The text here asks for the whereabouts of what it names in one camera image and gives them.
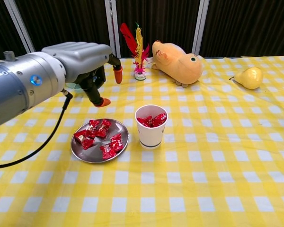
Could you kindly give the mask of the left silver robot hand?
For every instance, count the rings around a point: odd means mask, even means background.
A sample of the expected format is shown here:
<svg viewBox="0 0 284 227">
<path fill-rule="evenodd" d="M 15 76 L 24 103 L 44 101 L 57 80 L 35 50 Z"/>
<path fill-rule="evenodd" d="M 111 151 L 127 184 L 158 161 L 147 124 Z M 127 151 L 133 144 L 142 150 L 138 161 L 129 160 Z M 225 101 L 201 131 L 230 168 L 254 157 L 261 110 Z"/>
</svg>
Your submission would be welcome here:
<svg viewBox="0 0 284 227">
<path fill-rule="evenodd" d="M 115 81 L 123 79 L 120 59 L 106 44 L 65 42 L 44 47 L 42 52 L 57 59 L 65 68 L 65 83 L 78 84 L 95 107 L 105 107 L 111 102 L 101 97 L 98 89 L 106 81 L 104 64 L 113 66 Z"/>
</svg>

